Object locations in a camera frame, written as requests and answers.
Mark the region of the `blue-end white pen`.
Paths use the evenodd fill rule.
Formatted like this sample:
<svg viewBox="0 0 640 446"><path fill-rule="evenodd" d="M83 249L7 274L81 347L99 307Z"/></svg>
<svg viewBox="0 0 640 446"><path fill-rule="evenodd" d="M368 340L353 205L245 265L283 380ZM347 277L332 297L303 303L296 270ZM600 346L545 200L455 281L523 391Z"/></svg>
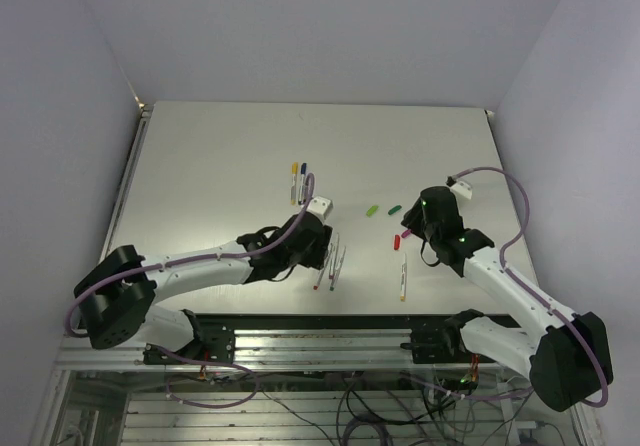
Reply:
<svg viewBox="0 0 640 446"><path fill-rule="evenodd" d="M302 175L301 173L299 174L299 189L298 189L298 204L302 205L304 203L305 200L305 181L306 181L306 174Z"/></svg>

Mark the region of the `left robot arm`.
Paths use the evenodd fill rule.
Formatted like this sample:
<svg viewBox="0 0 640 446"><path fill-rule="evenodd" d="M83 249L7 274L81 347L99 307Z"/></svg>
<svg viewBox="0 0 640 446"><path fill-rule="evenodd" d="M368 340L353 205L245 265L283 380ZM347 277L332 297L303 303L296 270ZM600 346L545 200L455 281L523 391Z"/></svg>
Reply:
<svg viewBox="0 0 640 446"><path fill-rule="evenodd" d="M72 308L80 313L83 335L96 350L138 337L192 363L204 349L194 314L160 302L213 286L274 281L297 266L322 269L332 235L327 217L301 211L281 227L192 253L152 257L132 245L119 247L74 289Z"/></svg>

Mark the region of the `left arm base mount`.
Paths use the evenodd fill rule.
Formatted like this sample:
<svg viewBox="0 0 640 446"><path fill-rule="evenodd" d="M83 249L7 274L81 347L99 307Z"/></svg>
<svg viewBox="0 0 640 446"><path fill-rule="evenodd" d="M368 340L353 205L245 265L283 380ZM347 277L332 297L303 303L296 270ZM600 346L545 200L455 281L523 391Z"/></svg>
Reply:
<svg viewBox="0 0 640 446"><path fill-rule="evenodd" d="M230 365L234 361L236 336L226 324L207 323L189 310L157 307L152 312L139 331L145 343L145 365Z"/></svg>

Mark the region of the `red-end white pen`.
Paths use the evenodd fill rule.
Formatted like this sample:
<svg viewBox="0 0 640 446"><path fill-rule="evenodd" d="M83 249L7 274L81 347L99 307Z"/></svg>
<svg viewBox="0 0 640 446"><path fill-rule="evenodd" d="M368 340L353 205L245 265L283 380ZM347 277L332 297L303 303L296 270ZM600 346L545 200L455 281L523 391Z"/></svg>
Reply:
<svg viewBox="0 0 640 446"><path fill-rule="evenodd" d="M318 290L319 289L319 287L320 287L320 285L322 283L322 280L323 280L323 278L326 275L326 272L328 270L330 270L330 265L327 263L327 264L324 265L324 267L321 269L320 273L318 274L318 276L316 278L316 281L315 281L315 284L313 285L313 290Z"/></svg>

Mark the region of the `yellow-end white pen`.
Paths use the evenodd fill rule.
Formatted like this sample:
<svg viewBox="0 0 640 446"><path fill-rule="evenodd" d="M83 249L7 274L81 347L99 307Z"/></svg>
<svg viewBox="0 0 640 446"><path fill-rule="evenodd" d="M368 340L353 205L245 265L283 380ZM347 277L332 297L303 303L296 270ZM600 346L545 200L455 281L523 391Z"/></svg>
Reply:
<svg viewBox="0 0 640 446"><path fill-rule="evenodd" d="M297 179L298 173L292 174L292 166L291 166L291 187L290 187L290 204L297 204Z"/></svg>

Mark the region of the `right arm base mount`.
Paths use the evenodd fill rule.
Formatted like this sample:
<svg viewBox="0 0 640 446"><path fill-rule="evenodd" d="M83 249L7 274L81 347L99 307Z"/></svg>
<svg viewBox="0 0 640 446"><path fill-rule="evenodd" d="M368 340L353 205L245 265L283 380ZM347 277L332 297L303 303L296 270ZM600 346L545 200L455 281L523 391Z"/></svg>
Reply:
<svg viewBox="0 0 640 446"><path fill-rule="evenodd" d="M469 309L449 316L436 329L412 330L409 340L401 343L400 348L411 353L414 364L471 359L473 354L464 345L461 330L470 321L483 316L483 313Z"/></svg>

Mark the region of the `purple-end white pen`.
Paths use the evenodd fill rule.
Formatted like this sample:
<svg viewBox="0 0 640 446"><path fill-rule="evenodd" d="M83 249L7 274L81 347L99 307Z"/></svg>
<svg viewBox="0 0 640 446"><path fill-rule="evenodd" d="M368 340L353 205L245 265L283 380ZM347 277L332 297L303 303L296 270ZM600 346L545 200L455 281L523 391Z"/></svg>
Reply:
<svg viewBox="0 0 640 446"><path fill-rule="evenodd" d="M332 243L332 255L329 263L329 279L333 280L338 264L338 253L340 249L340 234L336 233Z"/></svg>

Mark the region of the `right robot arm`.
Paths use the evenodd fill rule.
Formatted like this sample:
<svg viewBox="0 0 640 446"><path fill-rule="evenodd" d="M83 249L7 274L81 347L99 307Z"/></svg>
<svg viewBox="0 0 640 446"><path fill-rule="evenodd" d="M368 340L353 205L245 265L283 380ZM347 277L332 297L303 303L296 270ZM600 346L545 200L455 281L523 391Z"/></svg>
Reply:
<svg viewBox="0 0 640 446"><path fill-rule="evenodd" d="M484 233L464 226L449 188L422 190L402 224L434 251L437 265L479 287L518 325L501 326L473 309L451 316L440 339L448 359L490 358L526 378L558 412L595 393L608 398L613 370L604 322L592 312L574 312L511 270Z"/></svg>

